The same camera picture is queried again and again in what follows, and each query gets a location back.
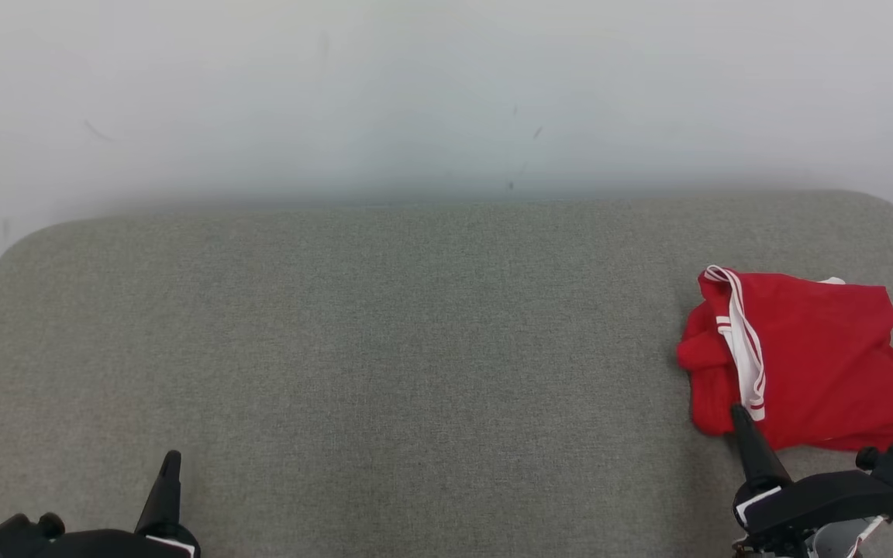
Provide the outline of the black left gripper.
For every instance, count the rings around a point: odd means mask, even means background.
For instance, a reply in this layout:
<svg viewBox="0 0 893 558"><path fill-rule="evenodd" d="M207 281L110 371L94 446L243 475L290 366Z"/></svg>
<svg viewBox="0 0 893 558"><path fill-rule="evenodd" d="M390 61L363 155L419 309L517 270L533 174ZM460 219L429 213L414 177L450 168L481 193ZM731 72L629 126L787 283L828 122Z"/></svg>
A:
<svg viewBox="0 0 893 558"><path fill-rule="evenodd" d="M97 529L65 534L52 558L201 558L195 536L181 526L181 453L164 456L135 532Z"/></svg>

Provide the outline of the red Bulls basketball shorts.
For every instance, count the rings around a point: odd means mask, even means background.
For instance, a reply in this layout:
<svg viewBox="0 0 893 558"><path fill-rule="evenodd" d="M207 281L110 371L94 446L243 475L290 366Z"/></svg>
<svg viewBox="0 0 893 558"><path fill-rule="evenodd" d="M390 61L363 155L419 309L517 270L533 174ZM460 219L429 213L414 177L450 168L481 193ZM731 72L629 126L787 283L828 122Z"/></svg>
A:
<svg viewBox="0 0 893 558"><path fill-rule="evenodd" d="M893 304L880 285L748 274L744 310L764 364L775 449L893 444Z"/></svg>

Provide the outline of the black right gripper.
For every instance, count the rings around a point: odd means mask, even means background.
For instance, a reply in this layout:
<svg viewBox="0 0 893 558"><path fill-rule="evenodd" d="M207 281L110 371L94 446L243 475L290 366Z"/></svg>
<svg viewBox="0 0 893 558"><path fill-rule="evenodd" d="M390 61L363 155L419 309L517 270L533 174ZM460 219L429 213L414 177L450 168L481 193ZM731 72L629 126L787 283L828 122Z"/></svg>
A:
<svg viewBox="0 0 893 558"><path fill-rule="evenodd" d="M840 552L854 553L865 531L893 516L892 485L861 470L793 481L748 410L733 404L729 412L745 479L733 501L744 532L734 552L814 553L819 531L851 523L854 536Z"/></svg>

